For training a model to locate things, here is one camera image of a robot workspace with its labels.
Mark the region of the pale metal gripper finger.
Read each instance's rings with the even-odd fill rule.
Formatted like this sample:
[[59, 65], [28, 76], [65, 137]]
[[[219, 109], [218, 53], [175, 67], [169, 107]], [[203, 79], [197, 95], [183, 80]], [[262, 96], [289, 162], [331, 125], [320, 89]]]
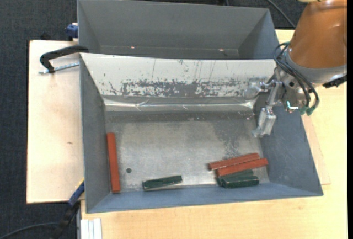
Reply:
[[260, 93], [267, 93], [272, 88], [272, 82], [265, 77], [254, 77], [248, 80], [247, 87], [244, 90], [244, 99], [253, 100]]
[[254, 137], [271, 135], [275, 121], [276, 115], [274, 114], [272, 106], [261, 108], [258, 116], [257, 127], [252, 131], [252, 135]]

